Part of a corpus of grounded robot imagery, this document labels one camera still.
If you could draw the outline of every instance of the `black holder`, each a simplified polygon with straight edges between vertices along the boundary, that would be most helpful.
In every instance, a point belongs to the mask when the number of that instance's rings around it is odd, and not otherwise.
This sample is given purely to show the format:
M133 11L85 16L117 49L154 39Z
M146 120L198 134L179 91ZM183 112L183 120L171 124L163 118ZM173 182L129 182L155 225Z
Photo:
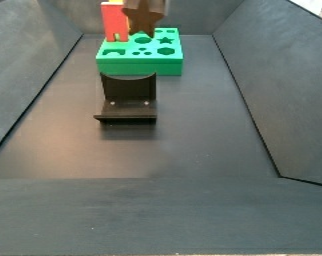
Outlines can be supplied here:
M155 73L141 79L125 80L101 75L105 101L98 121L155 120Z

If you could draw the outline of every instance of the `circular hole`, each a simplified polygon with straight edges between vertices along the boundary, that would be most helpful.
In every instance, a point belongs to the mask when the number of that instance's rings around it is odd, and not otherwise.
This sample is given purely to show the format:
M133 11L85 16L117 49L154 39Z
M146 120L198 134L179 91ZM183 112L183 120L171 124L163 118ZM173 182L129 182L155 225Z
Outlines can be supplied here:
M151 42L151 39L147 38L147 37L138 37L138 38L134 39L134 42L135 42L137 44L147 44L147 43Z

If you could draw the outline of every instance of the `shape sorter hole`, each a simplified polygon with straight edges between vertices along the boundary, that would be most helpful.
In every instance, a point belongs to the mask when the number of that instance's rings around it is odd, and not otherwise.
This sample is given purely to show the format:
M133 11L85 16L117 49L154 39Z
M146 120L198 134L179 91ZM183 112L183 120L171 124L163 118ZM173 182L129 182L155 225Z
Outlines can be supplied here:
M174 54L175 50L167 47L157 49L157 53L162 55L170 55Z
M109 53L118 53L119 55L125 55L123 49L106 49L102 51L102 55L107 55Z
M134 42L135 42L137 44L147 44L147 43L151 42L151 39L147 38L147 37L138 37L138 38L134 39Z

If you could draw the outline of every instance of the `star-shaped hole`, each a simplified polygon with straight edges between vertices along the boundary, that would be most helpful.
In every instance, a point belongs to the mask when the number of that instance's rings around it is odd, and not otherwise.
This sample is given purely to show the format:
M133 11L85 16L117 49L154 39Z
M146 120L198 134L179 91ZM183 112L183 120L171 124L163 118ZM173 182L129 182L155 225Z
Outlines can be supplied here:
M157 40L158 40L159 44L171 44L171 41L174 39L169 39L167 37L163 37L163 38L157 39Z

